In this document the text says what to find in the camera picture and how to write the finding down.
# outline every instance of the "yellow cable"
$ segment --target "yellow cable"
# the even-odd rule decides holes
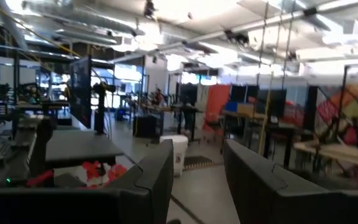
[[[283,13],[284,13],[283,8],[284,8],[284,1],[282,2],[281,13],[280,13],[280,22],[278,23],[276,47],[278,46],[278,43],[280,41],[281,24],[282,24],[282,21],[283,21]],[[277,52],[275,53],[275,56],[273,58],[272,64],[270,64],[270,68],[272,69],[272,72],[270,74],[270,83],[269,83],[268,92],[267,92],[264,122],[263,122],[263,125],[262,125],[262,130],[260,132],[260,137],[259,137],[258,153],[260,155],[263,154],[262,148],[263,148],[263,145],[265,143],[265,130],[266,130],[267,121],[268,121],[268,119],[271,119],[271,118],[268,118],[268,113],[269,113],[269,109],[270,109],[269,108],[269,106],[270,106],[269,105],[270,104],[270,94],[272,92],[272,83],[273,83],[273,77],[274,77],[274,68],[272,68],[272,66],[275,65],[276,59],[277,59]]]
[[[48,42],[48,43],[51,43],[51,44],[53,44],[54,46],[56,46],[56,47],[58,47],[58,48],[60,48],[60,49],[62,49],[62,50],[64,50],[64,51],[66,51],[66,52],[68,52],[68,53],[71,53],[71,54],[73,54],[73,55],[75,55],[75,56],[77,56],[77,57],[82,57],[80,54],[74,52],[73,50],[68,49],[67,47],[62,46],[62,45],[60,45],[60,44],[58,44],[58,43],[56,43],[56,42],[54,42],[54,41],[52,41],[52,40],[50,40],[50,39],[47,39],[47,38],[43,37],[42,35],[38,34],[36,31],[34,31],[34,30],[28,28],[23,22],[18,21],[17,19],[13,18],[11,15],[9,15],[9,14],[8,14],[5,10],[3,10],[1,7],[0,7],[0,13],[4,14],[4,15],[5,15],[6,17],[8,17],[10,20],[14,21],[16,24],[20,24],[25,30],[27,30],[27,31],[29,31],[30,33],[34,34],[36,37],[38,37],[38,38],[40,38],[40,39],[42,39],[42,40],[44,40],[44,41],[46,41],[46,42]],[[91,70],[94,72],[95,76],[100,79],[101,85],[106,89],[106,85],[103,83],[101,77],[96,73],[96,71],[95,71],[93,68],[91,68]],[[109,131],[110,131],[110,133],[111,133],[112,130],[111,130],[111,114],[110,114],[110,110],[108,110],[108,115],[109,115]]]

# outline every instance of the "desk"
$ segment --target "desk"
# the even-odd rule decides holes
[[[202,113],[202,111],[196,108],[189,107],[181,107],[181,106],[152,106],[152,105],[141,105],[141,107],[147,111],[152,111],[154,113],[158,113],[159,115],[159,126],[160,126],[160,135],[163,135],[163,123],[164,123],[164,113],[178,112],[178,127],[177,134],[181,134],[181,121],[182,121],[182,112],[189,112],[193,114],[193,120],[191,124],[191,136],[189,138],[189,142],[192,141],[200,141],[199,139],[195,139],[195,128],[196,128],[196,113]]]
[[[114,165],[123,153],[105,135],[93,131],[54,131],[47,144],[47,169],[82,166],[84,162],[99,161]]]
[[[294,148],[299,151],[316,154],[316,148],[319,146],[318,140],[298,142],[294,144]],[[353,146],[345,146],[342,144],[325,144],[320,145],[318,154],[330,159],[349,162],[358,165],[358,149]]]
[[[242,133],[242,142],[243,144],[245,144],[246,139],[247,139],[247,128],[249,126],[249,121],[262,121],[265,118],[264,114],[259,114],[259,113],[237,113],[237,112],[232,112],[232,111],[226,111],[223,110],[222,111],[222,115],[223,115],[223,137],[222,137],[222,142],[221,142],[221,154],[223,153],[223,144],[224,144],[224,138],[226,136],[226,118],[227,116],[232,116],[235,118],[245,118],[245,125],[244,125],[244,132]]]
[[[237,118],[245,118],[246,119],[246,123],[244,125],[244,132],[242,135],[243,143],[246,142],[247,127],[249,126],[249,123],[252,122],[253,124],[262,126],[262,120],[265,118],[264,114],[255,113],[254,115],[252,115],[251,113],[236,113],[236,112],[231,112],[231,111],[223,111],[223,115],[224,115],[224,119],[223,119],[223,136],[224,137],[226,136],[226,116],[233,116],[233,117],[237,117]],[[283,166],[286,169],[288,168],[289,163],[290,163],[291,147],[293,144],[294,135],[295,134],[313,134],[310,131],[300,129],[293,124],[283,123],[280,121],[278,122],[278,124],[268,125],[266,127],[265,131],[267,132],[267,134],[265,136],[264,157],[268,157],[268,155],[269,155],[270,134],[271,133],[276,132],[279,134],[284,134],[286,136],[287,142],[285,144],[285,155],[284,155],[284,162],[283,162]],[[222,138],[222,143],[221,143],[221,153],[223,152],[224,137]]]

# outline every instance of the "red toy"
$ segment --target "red toy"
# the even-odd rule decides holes
[[[100,166],[103,165],[100,164],[99,161],[96,161],[93,164],[90,162],[84,162],[83,168],[86,170],[87,181],[99,177],[98,168],[100,168]],[[109,180],[106,183],[103,183],[102,185],[90,185],[87,188],[88,189],[103,188],[104,186],[110,184],[114,180],[120,178],[120,176],[124,175],[126,172],[127,169],[124,166],[119,164],[114,165],[110,168],[110,170],[106,172],[109,178]]]

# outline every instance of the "floor mat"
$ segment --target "floor mat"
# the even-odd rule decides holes
[[[190,156],[185,158],[185,163],[183,170],[195,170],[195,169],[202,169],[207,168],[211,166],[217,166],[220,165],[218,163],[215,163],[211,159],[208,159],[204,156]]]

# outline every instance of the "white trash can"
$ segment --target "white trash can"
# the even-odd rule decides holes
[[[188,138],[183,135],[161,136],[160,142],[171,139],[173,142],[173,174],[181,176],[185,155],[188,147]]]

